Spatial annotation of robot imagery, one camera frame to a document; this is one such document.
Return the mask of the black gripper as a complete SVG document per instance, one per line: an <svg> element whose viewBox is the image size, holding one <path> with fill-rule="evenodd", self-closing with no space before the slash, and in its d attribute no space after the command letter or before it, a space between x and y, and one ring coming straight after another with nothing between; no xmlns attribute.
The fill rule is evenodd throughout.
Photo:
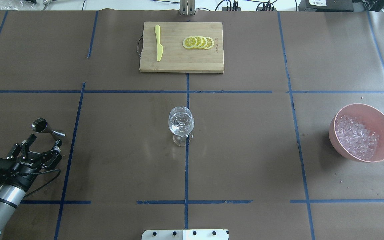
<svg viewBox="0 0 384 240"><path fill-rule="evenodd" d="M22 143L15 143L12 146L7 154L7 159L15 160L20 153L21 157L15 161L9 174L0 176L1 183L18 187L24 192L29 192L30 187L39 175L56 173L52 179L33 190L33 192L37 192L47 187L60 176L61 170L57 169L56 166L62 159L60 152L60 147L63 144L62 140L57 140L52 149L29 159L29 148L36 139L36 135L31 134L27 140L24 140Z"/></svg>

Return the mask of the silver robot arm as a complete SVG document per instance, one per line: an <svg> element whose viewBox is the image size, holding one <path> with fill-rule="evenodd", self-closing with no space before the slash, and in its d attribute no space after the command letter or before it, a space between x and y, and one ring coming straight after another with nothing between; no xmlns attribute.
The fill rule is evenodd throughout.
<svg viewBox="0 0 384 240"><path fill-rule="evenodd" d="M0 235L21 201L33 195L29 190L37 176L61 173L56 166L62 160L62 140L56 139L46 152L33 152L30 146L35 140L36 135L30 135L27 140L15 143L6 157L0 158Z"/></svg>

